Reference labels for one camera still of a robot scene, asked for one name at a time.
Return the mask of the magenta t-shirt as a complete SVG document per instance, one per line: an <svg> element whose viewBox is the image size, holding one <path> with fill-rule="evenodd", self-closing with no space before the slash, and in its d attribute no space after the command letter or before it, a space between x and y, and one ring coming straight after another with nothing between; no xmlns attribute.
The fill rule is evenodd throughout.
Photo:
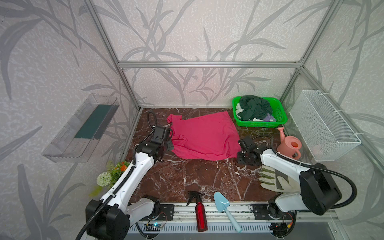
<svg viewBox="0 0 384 240"><path fill-rule="evenodd" d="M173 153L181 159L221 161L241 151L238 131L226 111L187 120L171 114L167 122L172 125Z"/></svg>

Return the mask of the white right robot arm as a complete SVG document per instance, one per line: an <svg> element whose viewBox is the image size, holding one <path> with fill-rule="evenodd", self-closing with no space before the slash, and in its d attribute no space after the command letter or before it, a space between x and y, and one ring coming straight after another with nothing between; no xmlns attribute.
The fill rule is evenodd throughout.
<svg viewBox="0 0 384 240"><path fill-rule="evenodd" d="M322 164L305 164L289 158L273 148L257 146L247 136L238 141L238 160L268 168L266 185L279 193L269 201L276 212L309 211L323 215L330 209L341 208L343 195L333 177L346 176L328 170Z"/></svg>

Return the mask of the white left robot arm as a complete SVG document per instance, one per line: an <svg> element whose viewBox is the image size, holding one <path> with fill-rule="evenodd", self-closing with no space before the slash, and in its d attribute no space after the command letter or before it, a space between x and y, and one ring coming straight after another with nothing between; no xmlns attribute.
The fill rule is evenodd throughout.
<svg viewBox="0 0 384 240"><path fill-rule="evenodd" d="M157 198L147 196L136 203L130 200L146 173L172 146L171 129L154 127L150 139L134 148L130 165L111 189L99 201L88 203L86 223L77 239L86 235L99 240L123 240L137 222L156 218L160 214Z"/></svg>

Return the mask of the white green gardening glove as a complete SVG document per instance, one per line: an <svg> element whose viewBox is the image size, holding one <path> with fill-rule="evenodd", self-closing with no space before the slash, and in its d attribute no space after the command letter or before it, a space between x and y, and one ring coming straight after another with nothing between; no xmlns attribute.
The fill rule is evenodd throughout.
<svg viewBox="0 0 384 240"><path fill-rule="evenodd" d="M300 184L291 177L267 166L262 166L259 181L261 187L277 193L293 193L300 190Z"/></svg>

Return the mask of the lavender garment in basket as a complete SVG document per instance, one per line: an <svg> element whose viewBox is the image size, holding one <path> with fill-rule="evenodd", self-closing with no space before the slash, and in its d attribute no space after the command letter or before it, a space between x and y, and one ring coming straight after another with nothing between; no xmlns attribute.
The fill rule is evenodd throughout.
<svg viewBox="0 0 384 240"><path fill-rule="evenodd" d="M276 119L274 118L273 115L270 115L267 113L267 116L263 119L264 122L276 122Z"/></svg>

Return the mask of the pink watering can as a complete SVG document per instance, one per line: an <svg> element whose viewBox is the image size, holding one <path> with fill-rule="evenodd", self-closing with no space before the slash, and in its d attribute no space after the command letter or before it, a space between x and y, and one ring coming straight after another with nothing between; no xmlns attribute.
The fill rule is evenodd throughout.
<svg viewBox="0 0 384 240"><path fill-rule="evenodd" d="M298 138L294 136L286 136L284 129L284 127L278 128L280 132L281 143L277 148L277 152L294 160L299 160L302 156L300 152L302 143Z"/></svg>

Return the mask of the white garment in basket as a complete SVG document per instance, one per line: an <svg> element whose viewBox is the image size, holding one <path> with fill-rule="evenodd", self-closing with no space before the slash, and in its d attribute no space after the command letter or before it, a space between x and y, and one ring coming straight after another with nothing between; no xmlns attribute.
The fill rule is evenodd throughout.
<svg viewBox="0 0 384 240"><path fill-rule="evenodd" d="M240 103L237 103L235 113L236 113L237 118L241 121L243 120L243 111L244 111L244 109L242 109Z"/></svg>

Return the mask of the dark green t-shirt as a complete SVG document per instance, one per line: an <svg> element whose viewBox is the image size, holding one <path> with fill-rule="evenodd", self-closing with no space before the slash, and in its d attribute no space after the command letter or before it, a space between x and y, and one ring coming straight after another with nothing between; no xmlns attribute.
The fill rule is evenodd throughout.
<svg viewBox="0 0 384 240"><path fill-rule="evenodd" d="M243 110L237 113L241 121L264 120L267 116L273 114L273 108L266 99L253 95L241 97L239 106Z"/></svg>

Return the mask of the green plastic laundry basket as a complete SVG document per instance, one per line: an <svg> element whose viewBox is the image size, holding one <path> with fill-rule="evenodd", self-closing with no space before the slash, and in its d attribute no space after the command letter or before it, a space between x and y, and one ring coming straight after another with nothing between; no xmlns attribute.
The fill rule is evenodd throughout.
<svg viewBox="0 0 384 240"><path fill-rule="evenodd" d="M288 117L285 113L282 103L276 99L271 97L262 97L268 101L273 109L272 116L276 119L275 122L264 122L264 121L241 121L236 115L236 105L240 102L241 97L235 97L232 100L233 105L233 116L236 121L236 124L240 127L258 127L258 128L277 128L280 125L284 125Z"/></svg>

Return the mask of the light blue garden trowel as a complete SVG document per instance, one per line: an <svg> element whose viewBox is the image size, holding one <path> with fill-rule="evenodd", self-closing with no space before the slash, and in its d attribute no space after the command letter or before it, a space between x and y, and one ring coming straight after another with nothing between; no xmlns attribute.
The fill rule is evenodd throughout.
<svg viewBox="0 0 384 240"><path fill-rule="evenodd" d="M243 231L242 227L239 225L239 223L235 220L233 215L228 210L228 207L230 206L230 201L220 192L214 193L214 200L217 210L219 212L225 212L235 230L238 233L241 233Z"/></svg>

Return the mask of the artificial flower bouquet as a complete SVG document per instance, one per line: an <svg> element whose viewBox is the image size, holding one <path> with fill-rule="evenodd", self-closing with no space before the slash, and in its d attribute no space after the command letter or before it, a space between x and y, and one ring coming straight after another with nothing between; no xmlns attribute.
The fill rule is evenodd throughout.
<svg viewBox="0 0 384 240"><path fill-rule="evenodd" d="M110 189L128 169L129 165L130 163L127 161L119 162L116 165L111 161L107 162L107 170L97 176L97 185L89 194L89 197L97 197L104 189Z"/></svg>

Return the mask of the red spray bottle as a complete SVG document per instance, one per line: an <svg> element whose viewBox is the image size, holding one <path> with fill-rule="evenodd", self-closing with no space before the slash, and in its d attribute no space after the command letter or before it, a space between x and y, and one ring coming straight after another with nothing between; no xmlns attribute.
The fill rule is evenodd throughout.
<svg viewBox="0 0 384 240"><path fill-rule="evenodd" d="M196 201L195 213L197 221L198 232L205 232L208 230L208 223L206 218L205 206L202 202L202 196L204 194L196 191L188 191L189 199L186 206L188 206L193 200Z"/></svg>

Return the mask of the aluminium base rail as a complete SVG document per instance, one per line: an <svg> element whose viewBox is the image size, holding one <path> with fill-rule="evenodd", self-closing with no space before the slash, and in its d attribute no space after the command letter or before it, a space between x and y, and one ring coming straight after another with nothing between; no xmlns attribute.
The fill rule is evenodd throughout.
<svg viewBox="0 0 384 240"><path fill-rule="evenodd" d="M340 222L335 212L317 216L312 213L293 212L279 214L272 218L268 211L267 220L255 220L255 216L250 209L251 204L266 204L266 202L234 202L230 203L228 210L243 229L244 234L248 233L273 233L279 231L278 236L284 235L290 230L321 230L338 238L341 229ZM167 220L148 220L142 219L129 229L129 233L143 232L149 234L195 234L198 232L195 215L195 204L186 206L185 202L162 203L161 205L171 205L173 209ZM236 233L225 212L219 212L215 203L205 202L205 212L208 223L207 234L216 233Z"/></svg>

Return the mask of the clear plastic wall shelf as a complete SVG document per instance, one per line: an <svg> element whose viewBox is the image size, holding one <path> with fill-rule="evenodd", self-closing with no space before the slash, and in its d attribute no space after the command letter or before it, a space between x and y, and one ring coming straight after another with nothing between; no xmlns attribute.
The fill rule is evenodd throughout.
<svg viewBox="0 0 384 240"><path fill-rule="evenodd" d="M54 163L86 163L120 104L117 97L89 94L42 156Z"/></svg>

